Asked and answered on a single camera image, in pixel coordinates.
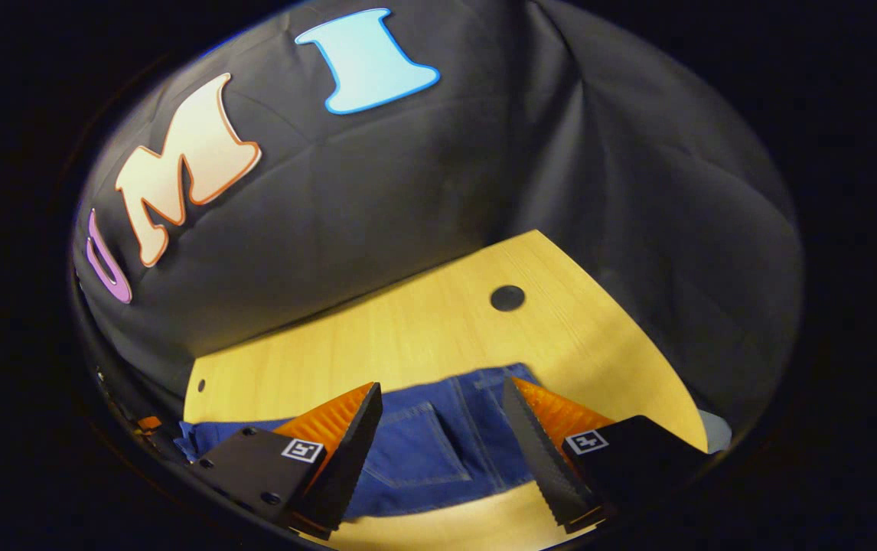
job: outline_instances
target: black cloth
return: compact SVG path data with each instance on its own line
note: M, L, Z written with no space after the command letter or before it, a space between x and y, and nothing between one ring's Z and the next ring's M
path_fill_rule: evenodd
M538 229L695 394L736 432L750 426L791 349L802 262L781 178L739 117L654 47L554 0L390 2L396 42L442 79L331 114L330 70L295 36L375 7L317 0L261 22L163 81L109 136L74 261L123 358L182 398L198 356ZM187 200L145 268L116 175L135 147L161 151L178 105L221 73L232 126L261 161L214 202ZM129 305L86 261L89 209Z

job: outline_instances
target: black fabric backdrop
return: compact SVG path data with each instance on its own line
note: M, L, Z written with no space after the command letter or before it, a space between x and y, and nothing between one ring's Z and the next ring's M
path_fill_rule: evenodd
M746 432L791 348L802 265L791 202L745 123L663 53L555 0L392 0L390 32L442 79L331 115L325 60L292 38L374 6L313 0L268 18L107 132L81 178L73 255L125 360L179 403L194 358L538 229ZM159 151L178 105L224 72L227 115L261 160L166 223L168 248L147 269L117 175L138 145ZM86 261L92 209L128 306Z
M0 2L0 549L233 545L103 445L60 382L81 356L62 294L75 197L56 182L131 78L273 7ZM804 338L766 429L613 544L877 548L877 6L596 11L681 60L756 130L791 186L809 275Z

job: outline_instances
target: jeans pocket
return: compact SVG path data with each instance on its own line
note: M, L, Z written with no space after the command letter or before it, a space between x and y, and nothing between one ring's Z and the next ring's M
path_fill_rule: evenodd
M390 488L472 479L429 402L380 418L364 471Z
M467 375L472 380L473 388L477 392L483 394L490 400L492 407L506 422L506 412L503 411L503 383L506 383L508 377L518 377L518 379L526 380L528 383L539 384L534 379L533 374L523 364L513 364L505 367L488 367L484 370L476 370L476 372Z

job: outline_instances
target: purple letter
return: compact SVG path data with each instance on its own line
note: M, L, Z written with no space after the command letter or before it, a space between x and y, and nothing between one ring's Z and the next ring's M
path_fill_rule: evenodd
M112 271L112 278L107 275L105 269L99 264L99 257L95 255L96 245L99 247L99 254L102 255L102 260L106 261L106 265ZM85 255L88 257L88 262L95 269L99 279L102 279L102 283L105 283L106 289L112 293L112 296L116 297L119 302L129 304L132 300L132 290L129 288L129 282L126 280L125 273L116 264L116 259L109 253L109 247L106 247L106 241L103 240L102 234L99 233L99 224L95 223L95 209L92 209L92 213L88 215L88 244L85 246Z

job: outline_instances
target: jeans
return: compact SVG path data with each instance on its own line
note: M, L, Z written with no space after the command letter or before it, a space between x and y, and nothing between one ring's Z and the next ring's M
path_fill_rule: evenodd
M505 377L537 383L523 364L488 367L382 396L383 414L344 520L421 513L532 481L503 412ZM289 419L252 422L273 430ZM181 422L175 443L196 461L245 422Z

